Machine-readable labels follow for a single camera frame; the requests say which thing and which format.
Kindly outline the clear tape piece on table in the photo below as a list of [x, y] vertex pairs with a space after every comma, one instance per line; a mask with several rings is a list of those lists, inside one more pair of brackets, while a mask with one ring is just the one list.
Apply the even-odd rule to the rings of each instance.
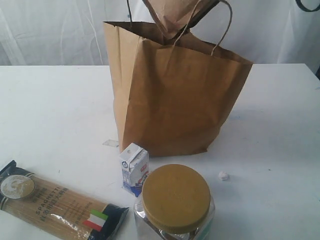
[[119, 142], [117, 140], [108, 139], [102, 143], [104, 146], [109, 146], [113, 148], [117, 148], [119, 146]]

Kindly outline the brown paper bag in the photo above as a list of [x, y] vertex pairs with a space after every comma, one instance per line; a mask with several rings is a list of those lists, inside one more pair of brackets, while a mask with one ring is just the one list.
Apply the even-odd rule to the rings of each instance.
[[253, 64], [187, 25], [172, 39], [155, 21], [105, 21], [103, 28], [119, 149], [134, 143], [152, 157], [205, 152]]

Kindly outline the white backdrop curtain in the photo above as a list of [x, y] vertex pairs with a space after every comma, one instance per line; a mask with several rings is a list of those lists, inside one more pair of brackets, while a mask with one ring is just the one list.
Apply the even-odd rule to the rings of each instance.
[[[320, 68], [317, 0], [231, 0], [214, 7], [191, 32], [256, 64]], [[1, 65], [107, 65], [103, 22], [151, 22], [141, 0], [3, 0]]]

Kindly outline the small white blue milk carton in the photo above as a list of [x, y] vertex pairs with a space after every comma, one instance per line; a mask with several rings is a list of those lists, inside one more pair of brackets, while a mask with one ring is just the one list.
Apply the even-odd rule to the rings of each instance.
[[118, 156], [122, 170], [122, 187], [138, 197], [149, 175], [149, 152], [131, 143]]

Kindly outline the small white crumpled paper ball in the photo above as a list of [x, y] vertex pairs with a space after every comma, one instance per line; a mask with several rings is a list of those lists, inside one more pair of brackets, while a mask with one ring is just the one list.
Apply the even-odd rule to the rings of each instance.
[[229, 174], [225, 171], [220, 171], [218, 174], [218, 178], [220, 181], [227, 181], [229, 179]]

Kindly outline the spaghetti packet with Italian flag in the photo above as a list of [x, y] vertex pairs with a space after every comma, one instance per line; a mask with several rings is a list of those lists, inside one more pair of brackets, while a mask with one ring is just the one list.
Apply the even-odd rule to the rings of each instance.
[[38, 177], [14, 160], [0, 171], [0, 209], [62, 240], [111, 240], [129, 211]]

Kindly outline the clear jar with yellow lid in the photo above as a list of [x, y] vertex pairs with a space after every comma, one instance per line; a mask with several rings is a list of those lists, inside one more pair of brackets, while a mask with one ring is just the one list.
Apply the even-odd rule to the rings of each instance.
[[140, 240], [208, 240], [215, 203], [205, 179], [182, 164], [156, 168], [133, 206]]

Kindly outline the kraft pouch with orange label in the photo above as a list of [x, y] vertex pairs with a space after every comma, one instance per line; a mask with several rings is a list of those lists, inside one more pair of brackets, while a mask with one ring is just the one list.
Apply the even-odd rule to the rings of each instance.
[[152, 19], [166, 39], [173, 39], [185, 26], [194, 27], [218, 0], [144, 0]]

